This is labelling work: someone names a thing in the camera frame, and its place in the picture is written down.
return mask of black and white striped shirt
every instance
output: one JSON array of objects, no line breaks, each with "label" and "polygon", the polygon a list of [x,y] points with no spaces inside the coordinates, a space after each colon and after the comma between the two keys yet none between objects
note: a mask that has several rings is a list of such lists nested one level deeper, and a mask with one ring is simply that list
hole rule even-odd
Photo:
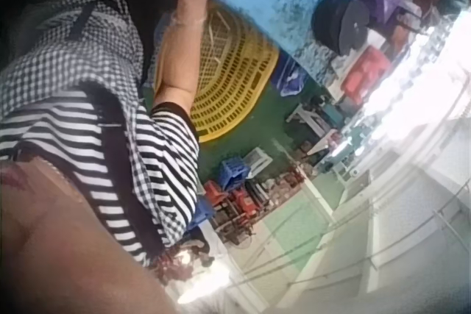
[{"label": "black and white striped shirt", "polygon": [[17,33],[15,56],[0,74],[0,160],[27,142],[66,162],[110,233],[148,265],[104,158],[106,126],[80,85],[92,82],[118,99],[132,196],[165,246],[181,238],[195,212],[199,147],[181,108],[163,104],[149,116],[139,99],[142,48],[126,0],[45,0],[25,9]]}]

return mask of sleeve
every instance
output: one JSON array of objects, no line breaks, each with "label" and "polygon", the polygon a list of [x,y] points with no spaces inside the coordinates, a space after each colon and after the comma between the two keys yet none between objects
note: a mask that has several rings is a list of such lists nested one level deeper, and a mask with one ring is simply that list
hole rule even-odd
[{"label": "sleeve", "polygon": [[157,165],[146,161],[160,222],[170,244],[187,230],[196,208],[198,136],[185,110],[165,102],[151,111]]}]

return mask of plastic container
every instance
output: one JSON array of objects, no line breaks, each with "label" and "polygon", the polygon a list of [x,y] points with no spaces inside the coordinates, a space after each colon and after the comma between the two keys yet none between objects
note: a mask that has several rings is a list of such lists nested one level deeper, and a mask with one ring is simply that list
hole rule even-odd
[{"label": "plastic container", "polygon": [[244,163],[250,168],[247,179],[255,177],[272,162],[273,159],[268,154],[266,154],[264,150],[262,150],[260,147],[255,147],[244,157]]},{"label": "plastic container", "polygon": [[369,46],[341,85],[345,96],[357,105],[363,104],[364,96],[370,92],[390,66],[391,62],[382,51]]},{"label": "plastic container", "polygon": [[250,167],[240,157],[222,161],[219,167],[218,184],[223,191],[230,191],[244,184]]},{"label": "plastic container", "polygon": [[249,217],[257,215],[258,207],[253,199],[248,194],[244,187],[233,190],[233,195],[237,201],[238,206],[246,213]]},{"label": "plastic container", "polygon": [[205,183],[205,191],[206,197],[213,206],[220,204],[229,195],[228,193],[222,191],[218,183],[214,182],[213,180],[208,180]]}]

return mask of wrist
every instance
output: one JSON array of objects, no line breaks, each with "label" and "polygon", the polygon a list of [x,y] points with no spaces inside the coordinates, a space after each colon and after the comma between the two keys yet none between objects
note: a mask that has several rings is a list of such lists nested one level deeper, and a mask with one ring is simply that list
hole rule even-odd
[{"label": "wrist", "polygon": [[206,16],[206,4],[208,0],[178,1],[175,16],[178,21],[191,23],[199,21]]}]

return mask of red object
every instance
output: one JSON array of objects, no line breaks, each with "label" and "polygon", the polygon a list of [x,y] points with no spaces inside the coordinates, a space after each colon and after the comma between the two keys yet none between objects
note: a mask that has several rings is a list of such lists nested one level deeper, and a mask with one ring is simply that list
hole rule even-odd
[{"label": "red object", "polygon": [[206,191],[206,197],[210,201],[211,205],[216,206],[220,204],[221,201],[224,201],[229,196],[229,193],[222,191],[218,183],[213,180],[208,180],[205,185],[203,185]]},{"label": "red object", "polygon": [[193,276],[192,264],[182,264],[176,258],[178,252],[180,252],[180,247],[172,246],[153,263],[152,270],[164,286],[167,286],[170,280],[179,280],[184,282]]},{"label": "red object", "polygon": [[249,216],[253,217],[257,215],[258,207],[253,202],[252,198],[248,194],[245,188],[239,188],[232,191],[232,194],[237,202],[238,206]]},{"label": "red object", "polygon": [[363,97],[390,66],[391,62],[382,51],[369,46],[348,73],[341,89],[347,97],[360,105]]}]

